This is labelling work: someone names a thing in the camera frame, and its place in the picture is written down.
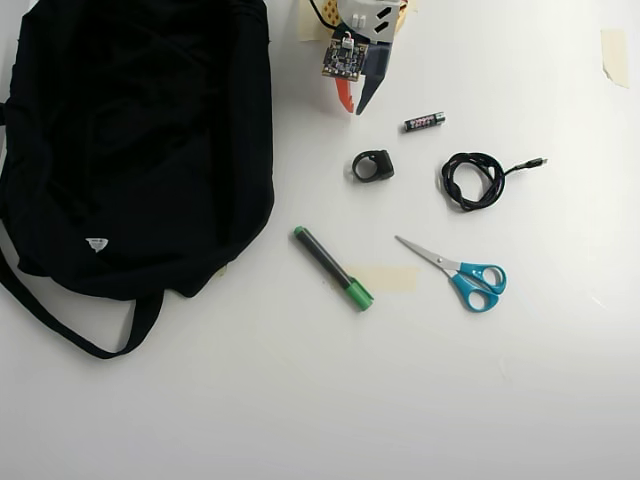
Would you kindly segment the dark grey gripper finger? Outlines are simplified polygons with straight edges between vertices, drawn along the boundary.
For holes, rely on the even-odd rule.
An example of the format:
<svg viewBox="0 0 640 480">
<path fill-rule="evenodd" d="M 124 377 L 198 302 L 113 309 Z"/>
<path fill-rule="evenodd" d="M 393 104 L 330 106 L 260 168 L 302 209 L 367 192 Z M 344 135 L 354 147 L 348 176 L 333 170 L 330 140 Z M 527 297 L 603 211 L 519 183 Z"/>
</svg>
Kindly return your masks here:
<svg viewBox="0 0 640 480">
<path fill-rule="evenodd" d="M 362 89 L 361 97 L 359 103 L 356 107 L 356 114 L 361 115 L 366 106 L 369 104 L 376 91 L 384 81 L 384 75 L 373 75 L 369 74 L 365 77 L 364 86 Z"/>
</svg>

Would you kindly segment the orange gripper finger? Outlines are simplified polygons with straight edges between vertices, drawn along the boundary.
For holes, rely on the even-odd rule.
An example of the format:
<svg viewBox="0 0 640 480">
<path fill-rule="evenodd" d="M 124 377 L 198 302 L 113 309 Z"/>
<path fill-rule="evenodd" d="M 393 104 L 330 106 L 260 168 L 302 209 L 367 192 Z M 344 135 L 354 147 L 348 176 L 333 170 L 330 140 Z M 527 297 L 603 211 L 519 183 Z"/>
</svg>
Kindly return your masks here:
<svg viewBox="0 0 640 480">
<path fill-rule="evenodd" d="M 351 93 L 351 82 L 344 78 L 336 78 L 335 84 L 340 103 L 349 114 L 353 114 L 354 101 Z"/>
</svg>

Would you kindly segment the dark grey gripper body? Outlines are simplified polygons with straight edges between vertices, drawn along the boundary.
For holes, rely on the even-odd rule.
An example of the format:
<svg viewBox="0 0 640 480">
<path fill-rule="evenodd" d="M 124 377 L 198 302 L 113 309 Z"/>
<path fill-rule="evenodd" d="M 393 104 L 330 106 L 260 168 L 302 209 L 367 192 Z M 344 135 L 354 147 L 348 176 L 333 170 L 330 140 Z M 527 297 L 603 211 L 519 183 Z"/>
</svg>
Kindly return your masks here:
<svg viewBox="0 0 640 480">
<path fill-rule="evenodd" d="M 384 77 L 392 52 L 392 43 L 370 43 L 368 46 L 363 74 L 366 77 Z"/>
</svg>

